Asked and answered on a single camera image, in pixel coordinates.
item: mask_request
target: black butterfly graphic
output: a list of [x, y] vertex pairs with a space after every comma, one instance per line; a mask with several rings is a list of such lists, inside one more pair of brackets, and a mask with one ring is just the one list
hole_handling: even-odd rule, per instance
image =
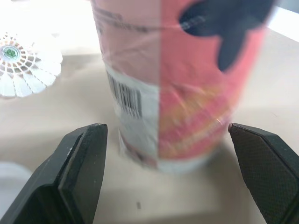
[[222, 37], [218, 68], [227, 70], [246, 41], [246, 33], [262, 25], [275, 0], [204, 0], [192, 3], [179, 18], [181, 28], [193, 36]]

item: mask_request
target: shuttlecock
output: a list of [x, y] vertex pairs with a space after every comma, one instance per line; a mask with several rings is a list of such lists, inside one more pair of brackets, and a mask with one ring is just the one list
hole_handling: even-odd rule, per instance
[[62, 54], [54, 38], [0, 31], [0, 96], [26, 97], [53, 85]]

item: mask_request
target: white barcode label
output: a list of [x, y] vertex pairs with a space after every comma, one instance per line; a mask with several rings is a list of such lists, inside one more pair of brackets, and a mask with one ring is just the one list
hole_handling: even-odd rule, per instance
[[142, 118], [141, 93], [139, 90], [117, 82], [107, 71], [109, 83], [117, 104], [123, 112], [136, 119]]
[[131, 147], [158, 157], [159, 86], [116, 71], [108, 64], [105, 66], [122, 137]]

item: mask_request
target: plastic wrap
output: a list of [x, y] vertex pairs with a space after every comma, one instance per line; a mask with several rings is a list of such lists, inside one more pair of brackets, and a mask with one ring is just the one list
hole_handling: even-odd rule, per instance
[[186, 172], [227, 130], [273, 0], [93, 0], [121, 147]]

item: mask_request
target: pink label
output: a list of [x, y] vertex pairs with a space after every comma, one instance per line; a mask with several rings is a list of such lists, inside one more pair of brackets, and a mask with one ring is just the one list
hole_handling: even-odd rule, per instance
[[148, 127], [127, 136], [157, 135], [157, 153], [151, 153], [156, 160], [210, 151], [238, 102], [273, 2], [265, 0], [259, 9], [251, 1], [93, 0], [104, 61], [116, 73], [159, 89], [158, 100], [147, 98], [157, 104], [157, 114], [142, 118], [142, 125], [157, 122], [156, 133]]

